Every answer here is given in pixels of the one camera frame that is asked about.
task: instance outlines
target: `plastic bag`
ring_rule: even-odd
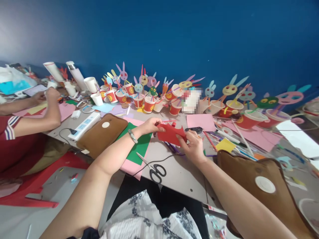
[[[37,83],[22,72],[7,67],[0,67],[0,91],[5,95],[14,94],[17,91],[36,86]]]

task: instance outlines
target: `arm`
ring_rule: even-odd
[[[14,127],[15,137],[53,130],[61,124],[61,114],[57,99],[60,93],[54,88],[46,91],[48,107],[43,118],[22,118]]]
[[[159,123],[160,119],[150,118],[132,132],[138,139],[144,134],[163,130],[155,126]],[[97,229],[111,176],[122,166],[134,144],[130,135],[125,134],[106,148],[87,169],[65,206],[40,238],[79,238],[86,228]]]
[[[179,141],[187,157],[204,174],[236,229],[245,239],[296,237],[259,200],[241,187],[203,154],[203,142],[197,133],[186,132],[189,144]]]

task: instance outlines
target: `stick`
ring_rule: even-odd
[[[239,135],[240,135],[241,138],[243,139],[244,143],[247,145],[247,149],[248,149],[250,155],[251,155],[251,156],[254,156],[254,153],[252,152],[252,149],[250,148],[249,144],[247,143],[246,139],[244,138],[242,132],[239,130],[239,128],[237,127],[237,125],[236,125],[236,123],[234,122],[234,120],[231,119],[231,121],[232,121],[233,125],[235,126],[235,128],[237,129]]]

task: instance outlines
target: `red paper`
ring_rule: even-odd
[[[184,132],[183,126],[180,129],[174,128],[170,124],[159,124],[157,127],[162,127],[166,130],[166,132],[157,132],[157,136],[159,140],[166,141],[171,144],[175,144],[177,146],[180,146],[180,142],[176,135],[180,135],[184,138],[184,141],[187,142],[186,134]]]

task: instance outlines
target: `power strip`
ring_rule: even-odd
[[[88,118],[86,118],[85,121],[83,121],[75,130],[75,134],[69,134],[68,137],[70,139],[73,139],[74,141],[78,141],[79,138],[82,137],[82,135],[88,131],[90,128],[92,128],[93,125],[95,125],[96,122],[99,121],[101,118],[101,113],[99,112],[93,112],[89,115]]]

